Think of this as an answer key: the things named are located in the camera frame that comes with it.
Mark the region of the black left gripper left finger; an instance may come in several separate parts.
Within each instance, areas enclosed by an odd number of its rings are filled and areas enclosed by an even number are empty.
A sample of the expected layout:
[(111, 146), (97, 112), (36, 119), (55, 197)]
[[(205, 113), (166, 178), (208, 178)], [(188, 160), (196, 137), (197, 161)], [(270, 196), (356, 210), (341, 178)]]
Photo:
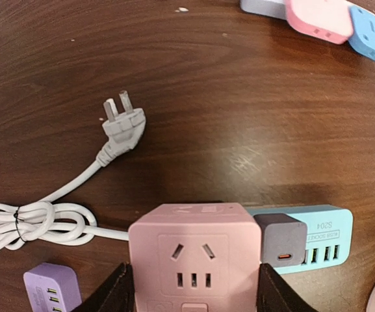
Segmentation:
[(134, 307), (133, 268), (129, 263), (121, 263), (73, 312), (133, 312)]

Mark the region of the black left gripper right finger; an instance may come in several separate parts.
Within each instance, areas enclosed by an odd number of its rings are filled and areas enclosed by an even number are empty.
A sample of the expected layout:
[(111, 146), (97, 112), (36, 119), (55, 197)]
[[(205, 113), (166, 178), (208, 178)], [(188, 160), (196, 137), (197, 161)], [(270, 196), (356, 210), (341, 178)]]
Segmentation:
[(268, 263), (259, 267), (257, 312), (317, 312)]

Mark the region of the grey usb charger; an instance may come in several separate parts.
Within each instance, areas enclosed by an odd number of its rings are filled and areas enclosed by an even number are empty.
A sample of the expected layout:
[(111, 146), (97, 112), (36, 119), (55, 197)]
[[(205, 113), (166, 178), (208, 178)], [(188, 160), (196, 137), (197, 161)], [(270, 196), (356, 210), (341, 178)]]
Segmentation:
[(305, 259), (307, 225), (284, 213), (254, 215), (261, 228), (261, 262), (274, 268), (300, 265)]

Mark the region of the pink cube socket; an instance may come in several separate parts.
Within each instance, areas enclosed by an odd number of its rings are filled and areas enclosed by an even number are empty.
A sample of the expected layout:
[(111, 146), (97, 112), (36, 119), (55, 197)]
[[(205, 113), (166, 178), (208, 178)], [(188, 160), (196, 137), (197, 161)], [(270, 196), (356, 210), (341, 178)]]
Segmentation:
[(137, 311), (255, 311), (261, 228), (238, 203), (163, 204), (129, 227)]

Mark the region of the teal usb power strip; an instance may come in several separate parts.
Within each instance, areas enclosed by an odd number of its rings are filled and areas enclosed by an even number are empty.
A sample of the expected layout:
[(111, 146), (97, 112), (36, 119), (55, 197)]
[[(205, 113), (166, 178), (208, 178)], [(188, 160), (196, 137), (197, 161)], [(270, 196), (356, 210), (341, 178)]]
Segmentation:
[(248, 207), (252, 216), (284, 213), (307, 225), (305, 258), (299, 265), (276, 269), (279, 274), (318, 270), (343, 264), (350, 254), (353, 215), (348, 209), (332, 205), (294, 207)]

